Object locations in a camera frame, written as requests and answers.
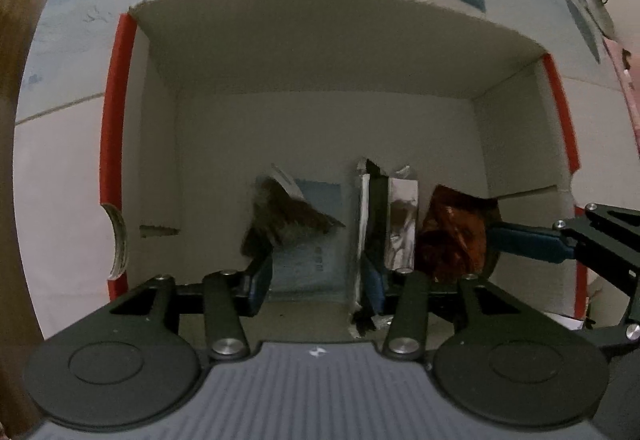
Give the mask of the orange Oreo snack bag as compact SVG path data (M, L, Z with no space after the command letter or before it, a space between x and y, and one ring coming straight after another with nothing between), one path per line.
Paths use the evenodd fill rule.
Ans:
M416 270L440 284L454 284L469 274L489 277L500 256L500 222L495 198L437 185L422 227L416 232Z

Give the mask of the white cardboard box red trim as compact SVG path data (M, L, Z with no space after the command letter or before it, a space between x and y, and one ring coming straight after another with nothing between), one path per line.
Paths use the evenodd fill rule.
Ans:
M157 273L242 269L254 186L292 175L342 228L311 264L352 293L367 158L497 198L511 221L574 215L579 160L562 81L536 40L418 0L146 0L119 17L106 79L100 202L108 293Z

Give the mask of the pink cloth on table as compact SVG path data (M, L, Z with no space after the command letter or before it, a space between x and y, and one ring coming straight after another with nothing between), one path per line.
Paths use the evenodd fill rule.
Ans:
M634 140L640 148L639 56L612 39L604 38L603 42L626 100Z

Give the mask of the small dark brown snack packet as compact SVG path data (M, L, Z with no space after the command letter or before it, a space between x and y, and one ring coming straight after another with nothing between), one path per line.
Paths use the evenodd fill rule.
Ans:
M314 207L291 175L276 165L256 180L252 208L252 221L241 246L247 258L256 259L344 227L339 219Z

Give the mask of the silver foil snack bar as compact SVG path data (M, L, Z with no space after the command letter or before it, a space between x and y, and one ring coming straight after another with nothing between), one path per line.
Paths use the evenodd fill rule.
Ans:
M406 277L414 271L419 182L409 166L387 173L363 158L358 172L355 296L349 333L356 339L390 326Z

